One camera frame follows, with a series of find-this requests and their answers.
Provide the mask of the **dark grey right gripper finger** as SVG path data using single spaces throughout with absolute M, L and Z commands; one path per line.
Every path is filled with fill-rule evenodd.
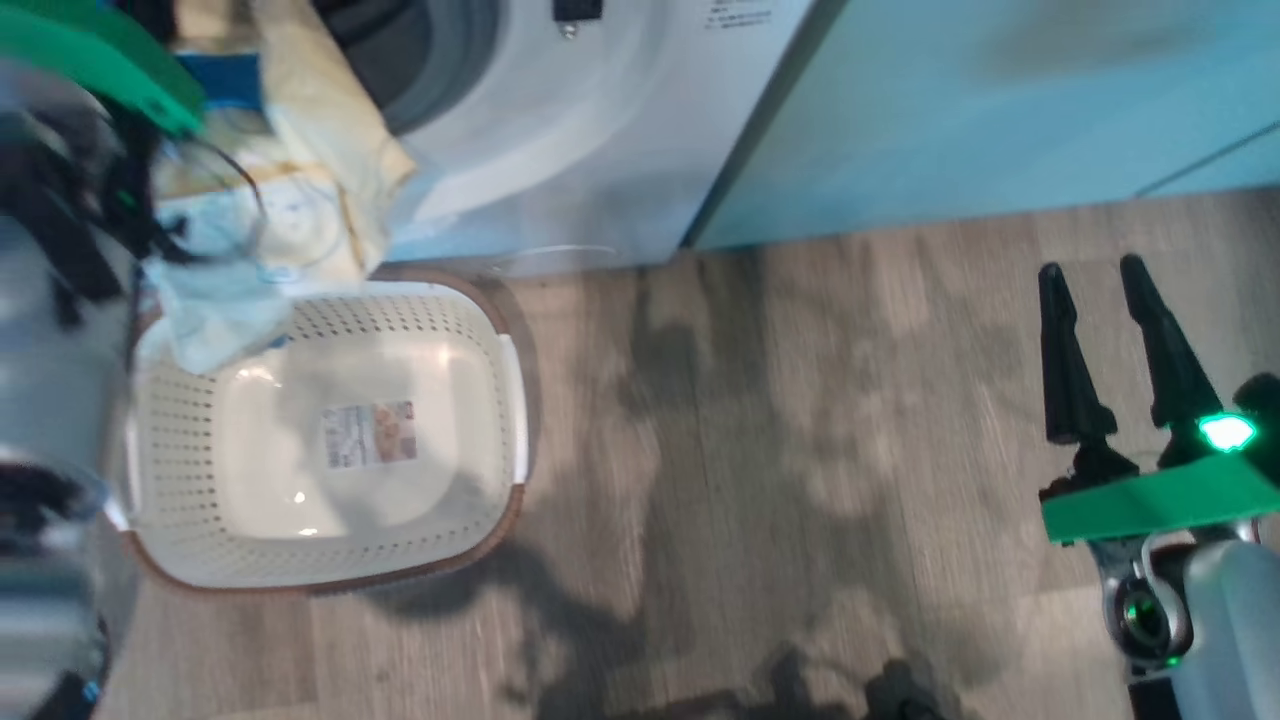
M 1076 337 L 1076 307 L 1062 268 L 1046 263 L 1037 275 L 1044 433 L 1051 445 L 1105 443 L 1116 418 L 1101 404 Z
M 1201 419 L 1222 411 L 1220 397 L 1143 258 L 1125 255 L 1120 274 L 1128 311 L 1144 345 L 1152 423 L 1172 436 L 1197 430 Z

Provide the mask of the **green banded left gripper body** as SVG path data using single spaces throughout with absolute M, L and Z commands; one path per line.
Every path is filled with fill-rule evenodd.
M 204 132 L 202 86 L 147 29 L 99 0 L 0 0 L 0 56 L 138 111 L 166 135 Z

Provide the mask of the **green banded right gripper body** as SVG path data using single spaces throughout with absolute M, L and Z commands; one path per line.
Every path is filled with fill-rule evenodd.
M 1160 469 L 1042 498 L 1048 539 L 1119 541 L 1280 512 L 1280 375 L 1253 375 L 1234 400 L 1174 423 Z

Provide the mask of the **yellow printed cloth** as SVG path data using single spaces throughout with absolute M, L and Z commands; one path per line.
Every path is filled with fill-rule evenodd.
M 204 129 L 154 163 L 157 214 L 196 263 L 148 260 L 137 354 L 210 374 L 282 337 L 306 299 L 364 292 L 416 172 L 310 0 L 178 0 Z

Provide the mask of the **paper label in basket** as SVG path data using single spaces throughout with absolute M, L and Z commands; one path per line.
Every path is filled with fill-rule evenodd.
M 410 401 L 328 407 L 320 414 L 330 470 L 364 469 L 419 457 L 416 411 Z

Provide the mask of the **cream perforated laundry basket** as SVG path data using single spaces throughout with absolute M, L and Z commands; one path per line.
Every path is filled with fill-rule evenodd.
M 504 313 L 435 270 L 306 299 L 285 332 L 210 374 L 134 345 L 116 527 L 152 577 L 205 594 L 339 594 L 439 575 L 515 529 L 529 409 Z M 330 470 L 320 414 L 410 401 L 419 457 Z

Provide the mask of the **white washing machine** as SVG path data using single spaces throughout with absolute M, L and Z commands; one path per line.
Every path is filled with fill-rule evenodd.
M 417 170 L 392 263 L 668 260 L 814 0 L 312 0 Z

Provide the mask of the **plain pale green cabinet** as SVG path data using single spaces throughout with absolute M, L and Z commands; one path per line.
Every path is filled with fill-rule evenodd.
M 1280 0 L 818 0 L 691 246 L 1280 184 Z

